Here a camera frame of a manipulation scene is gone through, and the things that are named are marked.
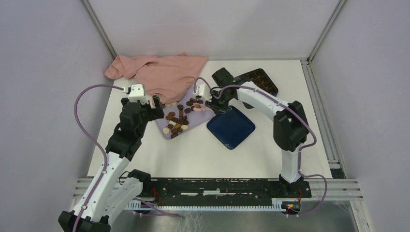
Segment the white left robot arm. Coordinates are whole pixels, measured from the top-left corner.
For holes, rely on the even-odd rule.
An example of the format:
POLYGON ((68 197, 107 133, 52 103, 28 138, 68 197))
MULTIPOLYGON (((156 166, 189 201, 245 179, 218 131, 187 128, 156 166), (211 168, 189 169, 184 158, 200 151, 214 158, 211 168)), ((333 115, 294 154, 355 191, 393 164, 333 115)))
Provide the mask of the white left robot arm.
POLYGON ((115 184, 142 144, 148 122, 164 118, 159 96, 150 101, 123 98, 119 123, 105 148, 103 163, 82 199, 72 211, 63 211, 58 222, 65 232, 108 232, 118 215, 131 200, 148 196, 150 174, 133 170, 124 186, 113 191, 115 184))

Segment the pink handled metal tongs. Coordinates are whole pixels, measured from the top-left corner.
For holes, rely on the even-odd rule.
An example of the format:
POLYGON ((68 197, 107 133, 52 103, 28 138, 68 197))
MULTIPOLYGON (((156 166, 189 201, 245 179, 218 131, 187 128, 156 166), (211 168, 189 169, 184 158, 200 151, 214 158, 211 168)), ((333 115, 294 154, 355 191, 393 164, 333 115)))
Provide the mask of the pink handled metal tongs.
POLYGON ((210 108, 208 108, 208 107, 206 107, 206 106, 204 106, 204 105, 201 105, 201 107, 202 107, 201 109, 196 109, 194 106, 195 106, 195 105, 193 105, 193 106, 191 107, 192 111, 212 112, 212 109, 210 109, 210 108))

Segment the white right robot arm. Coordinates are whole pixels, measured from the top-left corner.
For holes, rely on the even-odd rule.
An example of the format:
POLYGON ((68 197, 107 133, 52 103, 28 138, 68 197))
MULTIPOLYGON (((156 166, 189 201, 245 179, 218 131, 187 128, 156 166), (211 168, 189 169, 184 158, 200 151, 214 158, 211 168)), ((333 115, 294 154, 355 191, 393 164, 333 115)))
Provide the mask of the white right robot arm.
POLYGON ((214 113, 226 113, 229 101, 236 99, 251 105, 272 121, 273 139, 282 155, 279 191, 285 197, 292 197, 304 181, 301 151, 306 148, 307 136, 311 133, 302 104, 280 100, 247 76, 233 77, 225 68, 216 71, 212 78, 216 87, 204 81, 194 85, 193 93, 195 97, 205 99, 206 106, 214 113))

